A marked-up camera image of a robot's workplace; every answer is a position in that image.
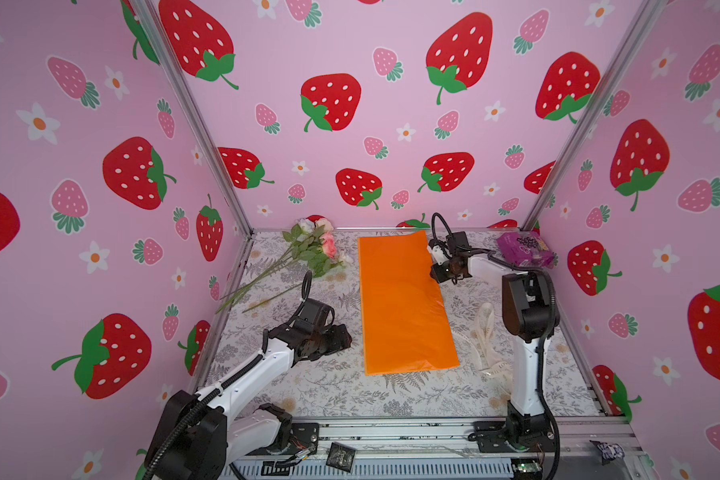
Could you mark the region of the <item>orange wrapping paper sheet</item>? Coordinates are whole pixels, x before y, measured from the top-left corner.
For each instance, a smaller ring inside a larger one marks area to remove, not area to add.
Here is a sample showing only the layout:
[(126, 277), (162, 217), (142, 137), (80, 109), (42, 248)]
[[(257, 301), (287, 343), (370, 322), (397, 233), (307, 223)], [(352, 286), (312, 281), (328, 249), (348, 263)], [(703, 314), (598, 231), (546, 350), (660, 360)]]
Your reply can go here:
[(368, 376), (460, 365), (423, 232), (358, 240), (362, 336)]

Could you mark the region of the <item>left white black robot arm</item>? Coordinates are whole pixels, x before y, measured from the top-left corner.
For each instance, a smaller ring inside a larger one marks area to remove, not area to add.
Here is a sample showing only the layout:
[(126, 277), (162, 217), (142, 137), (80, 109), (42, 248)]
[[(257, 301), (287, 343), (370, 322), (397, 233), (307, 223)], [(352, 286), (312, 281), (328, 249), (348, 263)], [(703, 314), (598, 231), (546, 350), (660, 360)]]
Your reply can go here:
[(351, 347), (347, 327), (334, 309), (303, 299), (283, 324), (263, 332), (261, 347), (219, 381), (195, 393), (174, 394), (164, 407), (144, 458), (144, 479), (218, 479), (248, 453), (287, 448), (292, 416), (267, 403), (249, 416), (240, 412), (270, 383), (303, 361)]

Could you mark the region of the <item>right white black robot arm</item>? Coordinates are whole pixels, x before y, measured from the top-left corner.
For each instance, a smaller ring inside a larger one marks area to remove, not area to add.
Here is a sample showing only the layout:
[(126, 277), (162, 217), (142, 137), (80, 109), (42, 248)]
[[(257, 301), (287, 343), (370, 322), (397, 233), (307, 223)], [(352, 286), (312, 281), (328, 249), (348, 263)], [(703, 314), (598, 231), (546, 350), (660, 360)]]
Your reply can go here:
[(513, 385), (504, 425), (476, 429), (473, 441), (505, 442), (516, 450), (557, 436), (556, 420), (544, 394), (547, 341), (559, 324), (554, 285), (538, 267), (515, 266), (487, 249), (473, 248), (464, 232), (428, 243), (430, 276), (438, 283), (474, 278), (501, 288), (501, 318), (513, 336)]

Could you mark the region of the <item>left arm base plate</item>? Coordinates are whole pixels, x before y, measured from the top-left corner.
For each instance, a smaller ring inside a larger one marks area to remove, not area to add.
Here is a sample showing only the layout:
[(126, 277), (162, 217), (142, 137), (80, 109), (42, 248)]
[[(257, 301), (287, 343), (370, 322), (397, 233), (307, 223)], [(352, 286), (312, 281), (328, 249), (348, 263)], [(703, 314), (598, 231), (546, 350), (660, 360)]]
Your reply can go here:
[(315, 453), (319, 444), (319, 430), (319, 423), (293, 423), (288, 434), (278, 434), (273, 444), (255, 449), (248, 456), (291, 456), (303, 450)]

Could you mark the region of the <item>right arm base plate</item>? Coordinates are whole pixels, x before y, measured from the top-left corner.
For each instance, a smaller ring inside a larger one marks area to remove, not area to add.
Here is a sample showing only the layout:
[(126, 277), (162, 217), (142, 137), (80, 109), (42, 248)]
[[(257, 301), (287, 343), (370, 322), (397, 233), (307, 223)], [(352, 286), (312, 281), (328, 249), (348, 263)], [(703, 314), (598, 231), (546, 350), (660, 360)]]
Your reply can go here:
[(551, 427), (541, 421), (539, 425), (515, 425), (507, 420), (476, 421), (467, 435), (481, 453), (553, 453), (559, 446)]

